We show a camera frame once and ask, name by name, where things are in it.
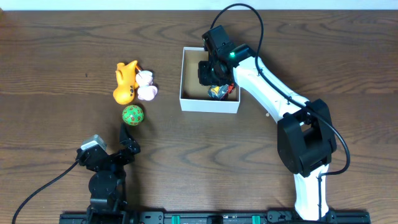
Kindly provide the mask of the pink pig toy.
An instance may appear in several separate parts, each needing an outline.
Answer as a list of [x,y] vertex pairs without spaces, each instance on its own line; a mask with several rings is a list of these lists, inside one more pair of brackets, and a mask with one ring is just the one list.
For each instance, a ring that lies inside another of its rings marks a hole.
[[153,73],[149,70],[141,70],[136,74],[138,98],[144,101],[151,101],[155,98],[158,89],[154,85]]

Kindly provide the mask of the red toy fire truck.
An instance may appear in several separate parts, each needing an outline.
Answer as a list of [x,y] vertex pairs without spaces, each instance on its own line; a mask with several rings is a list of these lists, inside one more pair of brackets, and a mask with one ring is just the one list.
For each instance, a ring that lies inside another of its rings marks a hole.
[[208,89],[208,95],[210,98],[218,101],[225,101],[228,99],[229,94],[231,94],[235,89],[234,84],[232,85],[222,85],[222,86],[216,86],[212,85]]

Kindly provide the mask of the orange duck toy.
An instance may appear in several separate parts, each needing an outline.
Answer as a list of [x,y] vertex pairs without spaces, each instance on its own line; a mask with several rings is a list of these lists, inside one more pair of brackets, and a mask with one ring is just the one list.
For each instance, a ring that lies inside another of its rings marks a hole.
[[117,64],[115,73],[118,86],[113,91],[113,97],[120,105],[131,103],[135,97],[135,90],[139,86],[136,83],[136,67],[137,60]]

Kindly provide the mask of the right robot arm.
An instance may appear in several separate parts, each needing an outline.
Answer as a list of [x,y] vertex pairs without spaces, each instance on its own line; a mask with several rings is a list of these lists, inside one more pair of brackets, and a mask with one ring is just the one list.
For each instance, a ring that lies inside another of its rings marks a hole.
[[237,46],[222,26],[202,35],[208,60],[198,64],[202,85],[235,84],[248,91],[277,123],[277,152],[293,173],[295,211],[303,220],[320,221],[328,213],[325,174],[336,150],[328,128],[330,112],[322,100],[309,101],[283,84],[246,44]]

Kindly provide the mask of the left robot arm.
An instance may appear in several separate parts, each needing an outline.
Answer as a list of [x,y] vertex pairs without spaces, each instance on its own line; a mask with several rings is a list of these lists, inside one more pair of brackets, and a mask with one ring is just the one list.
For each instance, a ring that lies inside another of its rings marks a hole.
[[77,161],[95,174],[89,181],[90,206],[97,211],[116,212],[126,205],[126,172],[124,166],[134,162],[141,149],[125,124],[121,125],[119,143],[122,149],[106,152],[106,143],[97,134],[77,149]]

